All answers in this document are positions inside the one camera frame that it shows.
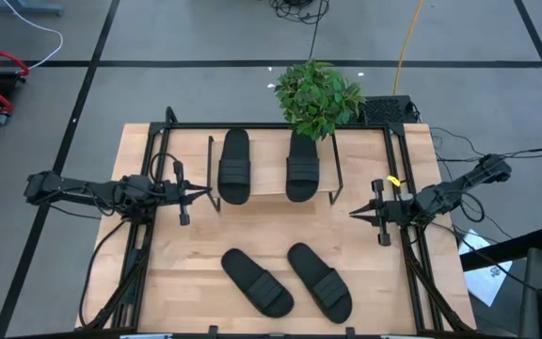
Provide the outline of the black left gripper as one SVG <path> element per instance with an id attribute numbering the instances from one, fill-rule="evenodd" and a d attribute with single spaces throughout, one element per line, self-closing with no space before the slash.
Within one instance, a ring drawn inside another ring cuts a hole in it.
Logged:
<path id="1" fill-rule="evenodd" d="M 188 181 L 184 179 L 183 163 L 181 161 L 173 162 L 173 172 L 175 174 L 176 182 L 163 182 L 164 202 L 166 205 L 178 205 L 180 224 L 188 225 L 190 223 L 186 194 Z M 197 190 L 189 194 L 190 199 L 197 199 L 203 195 L 210 195 L 212 188 L 210 186 L 200 186 L 190 183 L 189 190 Z"/>

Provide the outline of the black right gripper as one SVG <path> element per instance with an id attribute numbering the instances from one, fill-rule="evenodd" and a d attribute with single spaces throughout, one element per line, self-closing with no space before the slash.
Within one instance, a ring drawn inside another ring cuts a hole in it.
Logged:
<path id="1" fill-rule="evenodd" d="M 389 246 L 391 236 L 388 232 L 387 224 L 396 223 L 398 226 L 404 226 L 409 222 L 410 212 L 404 201 L 385 201 L 383 197 L 383 181 L 373 180 L 373 192 L 375 194 L 374 202 L 367 202 L 362 207 L 350 212 L 352 218 L 360 219 L 371 223 L 379 228 L 378 243 L 380 246 Z M 375 216 L 355 216 L 370 211 L 375 211 Z"/>

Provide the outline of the black rubber slide sandal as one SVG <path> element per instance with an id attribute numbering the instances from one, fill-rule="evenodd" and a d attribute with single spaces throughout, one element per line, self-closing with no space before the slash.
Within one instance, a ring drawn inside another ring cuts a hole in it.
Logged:
<path id="1" fill-rule="evenodd" d="M 352 313 L 353 300 L 339 272 L 305 243 L 292 245 L 287 258 L 322 314 L 335 324 L 344 323 Z"/>
<path id="2" fill-rule="evenodd" d="M 218 161 L 217 189 L 227 203 L 241 205 L 250 195 L 249 136 L 245 129 L 232 128 L 225 135 Z"/>
<path id="3" fill-rule="evenodd" d="M 263 269 L 243 251 L 229 249 L 221 266 L 254 308 L 267 317 L 280 318 L 295 305 L 292 294 L 270 271 Z"/>
<path id="4" fill-rule="evenodd" d="M 320 165 L 315 142 L 293 131 L 286 158 L 285 192 L 291 202 L 305 202 L 317 192 Z"/>

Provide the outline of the black perforated computer case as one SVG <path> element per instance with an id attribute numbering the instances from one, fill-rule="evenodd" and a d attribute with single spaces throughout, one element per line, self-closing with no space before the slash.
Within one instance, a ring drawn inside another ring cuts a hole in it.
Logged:
<path id="1" fill-rule="evenodd" d="M 420 112 L 408 95 L 367 96 L 359 105 L 359 120 L 364 125 L 417 123 Z"/>

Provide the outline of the green potted plant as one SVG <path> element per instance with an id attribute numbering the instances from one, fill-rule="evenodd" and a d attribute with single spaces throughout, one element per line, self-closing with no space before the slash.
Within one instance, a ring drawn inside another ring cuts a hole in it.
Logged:
<path id="1" fill-rule="evenodd" d="M 360 84 L 328 62 L 308 60 L 286 69 L 274 87 L 283 118 L 299 135 L 316 141 L 360 116 L 366 103 Z"/>

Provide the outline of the white paper sheet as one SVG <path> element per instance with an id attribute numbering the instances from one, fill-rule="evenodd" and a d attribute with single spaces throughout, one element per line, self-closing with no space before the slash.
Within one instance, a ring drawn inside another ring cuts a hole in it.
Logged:
<path id="1" fill-rule="evenodd" d="M 490 243 L 476 233 L 473 229 L 468 230 L 463 239 L 470 245 L 461 242 L 458 247 L 460 255 L 467 254 L 471 250 L 479 250 L 487 247 Z M 491 307 L 505 280 L 505 273 L 496 266 L 486 266 L 464 273 L 468 291 L 487 307 Z"/>

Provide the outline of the black metal beam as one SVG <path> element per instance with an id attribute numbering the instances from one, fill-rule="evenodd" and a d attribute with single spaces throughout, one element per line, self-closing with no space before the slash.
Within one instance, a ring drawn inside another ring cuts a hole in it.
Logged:
<path id="1" fill-rule="evenodd" d="M 463 270 L 471 271 L 525 258 L 530 249 L 542 250 L 542 229 L 479 250 L 471 250 L 459 257 Z"/>

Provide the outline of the grey metal stand base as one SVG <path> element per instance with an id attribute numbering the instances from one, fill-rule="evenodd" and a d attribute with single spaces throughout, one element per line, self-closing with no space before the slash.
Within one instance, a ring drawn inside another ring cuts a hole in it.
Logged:
<path id="1" fill-rule="evenodd" d="M 53 4 L 48 2 L 39 2 L 33 0 L 0 0 L 0 13 L 14 13 L 19 14 L 35 14 L 45 15 L 52 14 L 61 16 L 64 12 L 64 8 L 59 4 Z"/>

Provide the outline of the wooden shelf with black frame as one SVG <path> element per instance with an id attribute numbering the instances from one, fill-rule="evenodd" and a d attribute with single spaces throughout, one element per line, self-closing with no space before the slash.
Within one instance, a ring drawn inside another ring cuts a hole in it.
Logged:
<path id="1" fill-rule="evenodd" d="M 250 197 L 285 195 L 286 159 L 289 154 L 291 132 L 251 130 L 249 132 Z M 224 137 L 215 140 L 208 136 L 207 185 L 212 189 L 207 194 L 216 212 L 221 211 L 222 198 L 218 193 L 217 177 Z M 320 160 L 320 176 L 317 192 L 326 192 L 329 202 L 334 204 L 343 190 L 343 174 L 335 136 L 316 143 Z"/>

